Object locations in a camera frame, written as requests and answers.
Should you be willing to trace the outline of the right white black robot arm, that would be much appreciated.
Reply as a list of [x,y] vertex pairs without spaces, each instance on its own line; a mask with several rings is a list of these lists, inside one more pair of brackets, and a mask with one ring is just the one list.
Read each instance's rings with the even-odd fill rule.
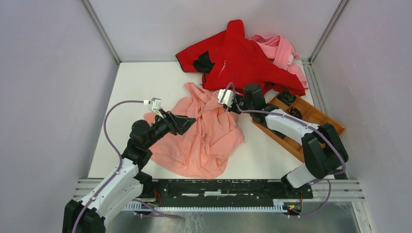
[[219,90],[218,102],[229,112],[249,114],[255,123],[282,133],[302,147],[303,164],[281,178],[283,196],[293,198],[305,184],[345,173],[348,155],[332,124],[309,123],[267,103],[257,83],[247,85],[243,92],[237,94],[234,84],[229,83]]

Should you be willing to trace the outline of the salmon orange jacket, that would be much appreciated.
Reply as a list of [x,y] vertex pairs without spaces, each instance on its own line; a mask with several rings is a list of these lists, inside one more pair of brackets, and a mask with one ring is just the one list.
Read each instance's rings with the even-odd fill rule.
[[196,122],[183,135],[167,134],[151,146],[151,160],[180,176],[214,179],[222,175],[229,156],[244,142],[237,115],[218,103],[218,91],[186,83],[189,96],[172,109]]

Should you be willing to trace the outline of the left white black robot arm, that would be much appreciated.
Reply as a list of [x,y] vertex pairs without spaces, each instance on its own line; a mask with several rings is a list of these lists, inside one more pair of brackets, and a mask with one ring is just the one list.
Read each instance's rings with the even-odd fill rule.
[[150,147],[167,134],[183,135],[195,118],[160,110],[161,115],[149,124],[141,119],[133,123],[120,162],[97,187],[80,201],[70,200],[64,210],[64,233],[104,233],[109,223],[137,197],[148,197],[153,185],[151,176],[142,172],[152,156]]

